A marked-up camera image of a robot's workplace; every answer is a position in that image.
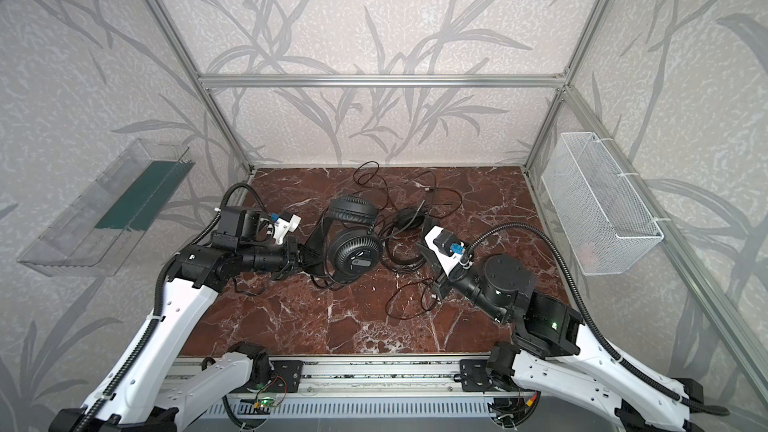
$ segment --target black over-ear headphones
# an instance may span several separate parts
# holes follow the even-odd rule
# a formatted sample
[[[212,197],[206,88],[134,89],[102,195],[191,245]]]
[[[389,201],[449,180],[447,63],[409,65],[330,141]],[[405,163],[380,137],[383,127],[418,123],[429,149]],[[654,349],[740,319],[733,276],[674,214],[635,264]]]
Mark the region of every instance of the black over-ear headphones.
[[[382,256],[382,241],[373,232],[379,209],[370,201],[357,196],[334,198],[324,217],[307,240],[307,245],[322,252],[326,235],[333,221],[358,224],[334,237],[328,247],[327,258],[334,269],[332,280],[337,284],[351,284],[373,269]],[[318,277],[326,276],[322,264],[305,268],[305,272]]]

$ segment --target white mesh basket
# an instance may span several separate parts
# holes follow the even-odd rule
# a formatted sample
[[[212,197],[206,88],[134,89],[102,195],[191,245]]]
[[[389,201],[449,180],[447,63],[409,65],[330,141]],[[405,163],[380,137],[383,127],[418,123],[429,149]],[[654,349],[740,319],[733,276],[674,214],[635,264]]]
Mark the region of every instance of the white mesh basket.
[[[542,181],[585,275],[625,272],[664,238],[592,132],[560,134]]]

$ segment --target gray floor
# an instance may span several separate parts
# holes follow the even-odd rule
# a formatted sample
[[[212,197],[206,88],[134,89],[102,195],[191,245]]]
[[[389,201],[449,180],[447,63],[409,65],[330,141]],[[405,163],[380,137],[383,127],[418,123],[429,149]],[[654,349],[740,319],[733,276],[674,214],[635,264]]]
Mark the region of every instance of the gray floor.
[[[185,432],[231,432],[237,430],[228,420],[198,420]],[[275,419],[267,420],[259,432],[289,432],[312,430],[313,432],[499,432],[501,427],[490,419]],[[605,419],[578,408],[563,400],[542,397],[534,415],[522,424],[521,432],[556,430],[562,432],[614,432]]]

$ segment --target wall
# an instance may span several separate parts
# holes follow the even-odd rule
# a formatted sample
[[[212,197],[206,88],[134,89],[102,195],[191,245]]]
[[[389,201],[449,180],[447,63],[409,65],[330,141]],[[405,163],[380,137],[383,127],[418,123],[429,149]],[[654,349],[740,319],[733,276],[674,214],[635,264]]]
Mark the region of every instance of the wall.
[[[163,2],[209,74],[552,74],[563,71],[594,0]],[[216,97],[255,163],[454,166],[523,162],[552,95],[351,88]]]
[[[764,24],[765,0],[616,0],[575,85],[768,344]],[[565,110],[558,132],[580,129]],[[532,168],[537,180],[547,157]],[[734,429],[768,430],[766,410],[658,247],[624,274],[579,281],[612,341],[672,376],[701,380],[729,405]]]
[[[0,424],[47,430],[151,309],[160,265],[245,177],[140,0],[0,0]],[[196,161],[122,269],[45,277],[15,259],[135,138]]]

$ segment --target brown marble surface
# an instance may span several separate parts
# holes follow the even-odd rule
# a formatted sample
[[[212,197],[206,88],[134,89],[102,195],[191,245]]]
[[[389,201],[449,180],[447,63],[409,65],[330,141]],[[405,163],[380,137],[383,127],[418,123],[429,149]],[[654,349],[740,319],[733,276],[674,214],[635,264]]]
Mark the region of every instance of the brown marble surface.
[[[271,212],[286,209],[302,217],[295,234],[303,242],[331,198],[360,189],[352,181],[353,170],[261,169],[254,187]],[[381,174],[392,186],[421,170],[383,168]],[[441,220],[441,226],[454,231],[465,242],[474,240],[491,226],[513,220],[541,227],[520,168],[433,170],[439,186],[454,188],[464,195],[462,207]],[[416,207],[425,197],[424,187],[431,184],[432,178],[423,176],[408,186],[391,190],[390,197],[398,208]],[[364,196],[379,206],[385,201],[380,192],[370,191]],[[439,215],[457,205],[458,198],[456,194],[440,191],[435,200],[436,204],[445,204],[435,208],[434,215]],[[335,232],[332,229],[329,237]],[[402,255],[411,250],[408,243],[396,247]],[[508,230],[491,237],[476,255],[482,258],[501,252],[522,260],[536,274],[539,290],[567,301],[552,255],[541,240],[524,231]],[[413,320],[401,321],[386,315],[384,306],[398,286],[432,274],[427,265],[415,274],[400,276],[378,265],[338,292],[315,288],[305,274],[282,282],[246,274],[239,281],[241,288],[258,292],[266,286],[266,291],[258,297],[247,297],[236,294],[230,283],[197,324],[181,353],[217,356],[243,340],[266,346],[273,355],[483,352],[490,350],[495,341],[510,339],[510,326],[499,327],[456,292],[431,312]],[[420,287],[417,284],[405,288],[391,304],[390,312],[402,317],[421,311]],[[431,300],[427,293],[425,303]]]

